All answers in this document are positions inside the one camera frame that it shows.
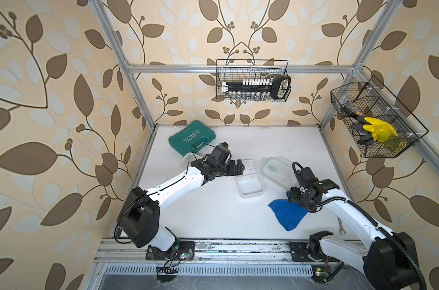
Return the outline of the black pliers in basket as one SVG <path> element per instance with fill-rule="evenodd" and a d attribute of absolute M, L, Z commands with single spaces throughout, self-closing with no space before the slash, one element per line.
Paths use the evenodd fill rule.
<path fill-rule="evenodd" d="M 363 146 L 373 145 L 375 142 L 374 133 L 372 132 L 372 124 L 368 122 L 367 117 L 353 112 L 346 106 L 342 107 L 342 111 L 353 120 L 349 127 L 357 138 L 357 144 Z"/>

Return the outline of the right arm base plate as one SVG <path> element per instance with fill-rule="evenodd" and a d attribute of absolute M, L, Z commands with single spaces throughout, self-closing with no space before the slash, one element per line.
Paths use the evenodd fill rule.
<path fill-rule="evenodd" d="M 308 241 L 290 241 L 287 243 L 289 247 L 289 252 L 291 255 L 291 260 L 293 262 L 315 262 L 315 263 L 339 263 L 340 261 L 333 257 L 322 255 L 317 255 L 317 257 L 312 257 L 309 252 Z"/>

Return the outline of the black socket set holder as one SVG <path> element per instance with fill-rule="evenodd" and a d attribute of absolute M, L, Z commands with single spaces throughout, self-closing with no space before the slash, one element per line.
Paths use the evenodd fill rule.
<path fill-rule="evenodd" d="M 255 102 L 284 102 L 291 92 L 289 76 L 271 76 L 269 79 L 242 79 L 238 82 L 222 82 L 219 92 L 232 100 Z"/>

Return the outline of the clear lunch box teal seal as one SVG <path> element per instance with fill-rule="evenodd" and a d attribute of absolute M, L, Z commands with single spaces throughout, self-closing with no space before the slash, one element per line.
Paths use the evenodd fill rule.
<path fill-rule="evenodd" d="M 239 196 L 247 199 L 262 195 L 265 192 L 265 182 L 258 161 L 243 159 L 242 163 L 243 174 L 235 177 Z"/>

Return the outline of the silver combination wrench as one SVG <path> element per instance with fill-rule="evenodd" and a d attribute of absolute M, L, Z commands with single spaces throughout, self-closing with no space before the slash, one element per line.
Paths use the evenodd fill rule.
<path fill-rule="evenodd" d="M 338 232 L 339 232 L 341 235 L 345 235 L 345 234 L 346 234 L 346 230 L 345 230 L 345 228 L 343 227 L 343 221 L 342 221 L 340 218 L 338 218 L 338 226 L 339 226 L 339 230 L 338 230 Z"/>

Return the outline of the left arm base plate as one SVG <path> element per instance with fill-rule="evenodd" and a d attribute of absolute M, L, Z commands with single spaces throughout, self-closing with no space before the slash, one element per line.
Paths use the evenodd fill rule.
<path fill-rule="evenodd" d="M 148 246 L 147 261 L 190 260 L 195 255 L 195 242 L 188 240 L 176 241 L 167 251 Z"/>

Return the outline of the yellow rubber glove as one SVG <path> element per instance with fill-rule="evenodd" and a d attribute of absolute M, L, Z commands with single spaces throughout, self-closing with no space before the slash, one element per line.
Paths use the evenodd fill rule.
<path fill-rule="evenodd" d="M 399 137 L 394 127 L 385 121 L 372 117 L 366 117 L 364 120 L 366 124 L 363 125 L 363 129 L 370 132 L 373 140 L 378 143 L 394 140 Z"/>

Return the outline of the small clear lunch box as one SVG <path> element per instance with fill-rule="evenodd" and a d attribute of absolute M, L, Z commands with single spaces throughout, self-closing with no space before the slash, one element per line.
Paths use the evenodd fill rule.
<path fill-rule="evenodd" d="M 179 167 L 183 169 L 182 178 L 187 178 L 190 175 L 200 175 L 200 171 L 192 165 L 194 161 L 200 160 L 201 157 L 196 153 L 187 153 L 179 163 Z"/>

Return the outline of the lunch box lid teal seal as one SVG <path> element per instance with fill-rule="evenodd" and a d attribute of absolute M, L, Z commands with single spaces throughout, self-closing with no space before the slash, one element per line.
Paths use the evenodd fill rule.
<path fill-rule="evenodd" d="M 289 191 L 290 188 L 299 185 L 297 178 L 294 175 L 292 163 L 290 160 L 283 157 L 267 158 L 260 168 L 261 174 Z"/>

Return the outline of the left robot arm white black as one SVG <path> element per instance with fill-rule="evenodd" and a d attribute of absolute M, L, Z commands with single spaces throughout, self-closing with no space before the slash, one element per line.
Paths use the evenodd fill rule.
<path fill-rule="evenodd" d="M 221 143 L 200 159 L 187 164 L 174 178 L 149 189 L 133 188 L 117 217 L 115 229 L 121 229 L 137 248 L 147 245 L 162 252 L 172 251 L 178 238 L 160 225 L 163 210 L 183 195 L 223 176 L 241 176 L 242 160 L 233 160 L 227 143 Z"/>

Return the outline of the green plastic tool case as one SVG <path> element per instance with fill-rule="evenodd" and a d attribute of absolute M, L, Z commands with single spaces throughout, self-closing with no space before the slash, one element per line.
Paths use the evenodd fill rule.
<path fill-rule="evenodd" d="M 195 120 L 175 135 L 169 137 L 168 142 L 176 152 L 184 157 L 188 153 L 197 153 L 215 138 L 216 134 L 212 129 Z"/>

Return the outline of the blue cleaning cloth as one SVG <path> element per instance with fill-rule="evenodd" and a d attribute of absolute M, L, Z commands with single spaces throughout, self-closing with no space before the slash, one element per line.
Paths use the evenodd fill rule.
<path fill-rule="evenodd" d="M 308 211 L 296 203 L 289 203 L 286 199 L 276 199 L 269 203 L 277 221 L 287 231 L 297 228 Z"/>

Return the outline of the aluminium front rail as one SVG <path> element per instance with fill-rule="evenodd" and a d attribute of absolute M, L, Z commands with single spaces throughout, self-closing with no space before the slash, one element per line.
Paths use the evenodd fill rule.
<path fill-rule="evenodd" d="M 300 263 L 307 265 L 324 265 L 315 262 L 293 262 L 287 245 L 290 241 L 307 240 L 240 240 L 240 239 L 182 239 L 195 242 L 195 255 L 191 263 Z M 98 247 L 94 257 L 95 263 L 165 263 L 167 261 L 147 261 L 148 246 L 137 248 L 134 244 L 119 244 L 112 239 L 105 239 Z M 325 256 L 336 258 L 335 254 Z"/>

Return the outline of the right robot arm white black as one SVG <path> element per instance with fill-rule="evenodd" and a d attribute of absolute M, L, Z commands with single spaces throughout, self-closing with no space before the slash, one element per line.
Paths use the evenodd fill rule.
<path fill-rule="evenodd" d="M 319 180 L 309 167 L 294 162 L 292 169 L 297 186 L 290 189 L 288 201 L 309 213 L 330 210 L 360 240 L 357 245 L 329 231 L 314 233 L 305 250 L 311 260 L 337 259 L 364 274 L 376 290 L 401 290 L 414 284 L 427 289 L 415 242 L 407 233 L 397 233 L 371 217 L 339 185 Z"/>

